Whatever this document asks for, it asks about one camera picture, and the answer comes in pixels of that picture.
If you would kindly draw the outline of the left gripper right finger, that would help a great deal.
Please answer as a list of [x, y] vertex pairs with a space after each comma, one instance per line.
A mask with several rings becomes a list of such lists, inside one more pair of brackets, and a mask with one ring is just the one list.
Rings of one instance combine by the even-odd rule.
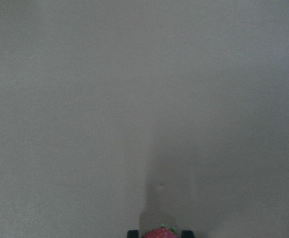
[[193, 238], [193, 231], [191, 230], [182, 230], [181, 238]]

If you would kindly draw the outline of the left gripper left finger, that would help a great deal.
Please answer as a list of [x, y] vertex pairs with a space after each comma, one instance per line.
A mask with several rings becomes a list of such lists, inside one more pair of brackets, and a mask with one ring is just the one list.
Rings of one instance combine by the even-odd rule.
[[127, 232], [127, 238], [139, 238], [139, 230], [129, 230]]

